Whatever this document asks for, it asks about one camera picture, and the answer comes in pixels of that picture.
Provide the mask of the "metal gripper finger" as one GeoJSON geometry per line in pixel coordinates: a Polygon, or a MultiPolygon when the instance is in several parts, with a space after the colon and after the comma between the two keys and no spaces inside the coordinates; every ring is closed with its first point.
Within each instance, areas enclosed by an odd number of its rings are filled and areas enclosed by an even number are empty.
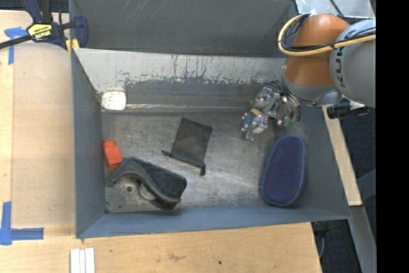
{"type": "Polygon", "coordinates": [[[257,115],[251,123],[249,130],[245,132],[245,138],[253,141],[256,135],[266,130],[267,125],[267,117],[262,114],[257,115]]]}
{"type": "Polygon", "coordinates": [[[246,112],[242,115],[242,132],[247,132],[254,118],[260,114],[260,110],[251,109],[249,112],[246,112]]]}

